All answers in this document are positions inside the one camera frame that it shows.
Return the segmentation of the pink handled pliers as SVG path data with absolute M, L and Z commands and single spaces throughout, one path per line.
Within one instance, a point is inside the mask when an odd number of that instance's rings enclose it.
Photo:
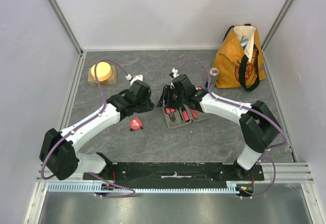
M 176 110 L 174 108 L 165 108 L 165 113 L 169 116 L 172 123 L 176 122 L 175 111 Z

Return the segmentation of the grey plastic tool case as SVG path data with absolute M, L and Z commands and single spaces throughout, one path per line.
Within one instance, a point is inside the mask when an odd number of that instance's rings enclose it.
M 192 122 L 202 122 L 214 117 L 213 114 L 190 109 L 170 85 L 163 87 L 157 107 L 162 108 L 169 129 L 186 126 Z

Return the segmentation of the pink utility knife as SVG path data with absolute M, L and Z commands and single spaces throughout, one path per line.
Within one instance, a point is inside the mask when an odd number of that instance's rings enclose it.
M 191 109 L 191 113 L 192 113 L 192 117 L 194 120 L 197 120 L 198 119 L 198 113 L 196 110 L 194 109 Z

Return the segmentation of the pink handled screwdriver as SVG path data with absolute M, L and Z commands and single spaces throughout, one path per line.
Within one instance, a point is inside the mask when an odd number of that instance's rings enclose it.
M 182 111 L 183 119 L 184 119 L 186 122 L 190 121 L 190 118 L 189 118 L 189 115 L 188 115 L 186 109 L 181 109 L 181 111 Z

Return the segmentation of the pink tape measure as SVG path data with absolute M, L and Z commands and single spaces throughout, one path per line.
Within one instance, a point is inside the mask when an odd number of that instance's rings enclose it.
M 130 131 L 138 131 L 143 130 L 143 122 L 140 120 L 139 117 L 134 117 L 130 120 Z

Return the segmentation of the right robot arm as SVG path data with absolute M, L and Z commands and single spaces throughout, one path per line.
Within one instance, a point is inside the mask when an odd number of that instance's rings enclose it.
M 207 89 L 197 89 L 185 75 L 178 75 L 163 88 L 160 98 L 164 108 L 189 109 L 222 117 L 240 126 L 245 147 L 234 162 L 233 174 L 245 180 L 252 168 L 280 134 L 281 128 L 262 101 L 240 103 L 220 97 Z

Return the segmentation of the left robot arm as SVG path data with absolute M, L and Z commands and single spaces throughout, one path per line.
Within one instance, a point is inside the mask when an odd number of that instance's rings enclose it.
M 41 178 L 50 178 L 45 175 L 45 170 L 49 169 L 58 180 L 86 172 L 93 172 L 102 180 L 108 179 L 112 173 L 111 161 L 102 153 L 85 154 L 80 149 L 104 129 L 133 114 L 152 111 L 154 104 L 150 96 L 150 86 L 143 81 L 142 75 L 137 75 L 130 81 L 129 89 L 112 95 L 101 108 L 81 121 L 60 131 L 48 130 L 39 156 Z

